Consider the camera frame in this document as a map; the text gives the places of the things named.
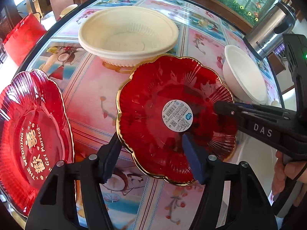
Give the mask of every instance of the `screw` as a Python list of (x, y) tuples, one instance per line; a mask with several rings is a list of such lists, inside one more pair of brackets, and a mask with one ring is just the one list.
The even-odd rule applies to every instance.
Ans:
[(215, 161), (216, 160), (216, 156), (215, 155), (210, 155), (210, 156), (208, 156), (208, 158), (211, 161)]
[(242, 162), (241, 162), (241, 165), (242, 165), (244, 168), (247, 168), (247, 167), (248, 167), (248, 162), (242, 161)]
[(63, 165), (64, 165), (64, 161), (63, 160), (60, 160), (60, 161), (58, 161), (57, 163), (56, 163), (56, 165), (58, 166), (58, 167), (62, 167)]
[(88, 159), (90, 160), (95, 160), (97, 158), (97, 155), (96, 154), (91, 154), (89, 155)]

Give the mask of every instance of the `red gift bag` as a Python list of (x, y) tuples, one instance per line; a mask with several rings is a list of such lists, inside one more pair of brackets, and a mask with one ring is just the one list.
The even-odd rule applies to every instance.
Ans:
[(3, 45), (7, 54), (20, 66), (45, 33), (44, 26), (33, 14), (29, 14), (7, 35)]

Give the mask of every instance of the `red plate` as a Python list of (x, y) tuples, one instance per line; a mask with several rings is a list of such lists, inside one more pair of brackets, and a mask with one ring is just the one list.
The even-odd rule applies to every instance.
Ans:
[(234, 150), (237, 124), (214, 113), (218, 100), (234, 102), (216, 72), (190, 57), (163, 55), (139, 65), (118, 91), (116, 130), (144, 173), (187, 185), (194, 178), (182, 149), (183, 133), (190, 132), (221, 160)]
[(27, 216), (56, 162), (73, 162), (72, 131), (58, 86), (41, 70), (17, 74), (0, 106), (0, 184)]

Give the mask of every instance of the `barcode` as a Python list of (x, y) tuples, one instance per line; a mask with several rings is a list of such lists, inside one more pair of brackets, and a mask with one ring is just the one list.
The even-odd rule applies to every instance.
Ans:
[(172, 125), (173, 127), (175, 127), (175, 126), (177, 125), (177, 123), (173, 120), (173, 121), (171, 122), (171, 125)]
[(169, 109), (167, 110), (167, 112), (166, 112), (165, 114), (166, 114), (168, 117), (171, 116), (172, 112), (173, 112), (176, 108), (177, 108), (177, 106), (173, 104), (173, 105), (171, 106), (171, 108), (169, 108)]

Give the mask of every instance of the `stainless steel appliance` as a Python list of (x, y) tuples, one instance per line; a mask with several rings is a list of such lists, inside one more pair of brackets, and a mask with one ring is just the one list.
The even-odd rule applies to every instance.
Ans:
[(281, 42), (282, 34), (290, 33), (296, 21), (294, 9), (283, 2), (276, 3), (243, 41), (253, 55), (263, 60)]

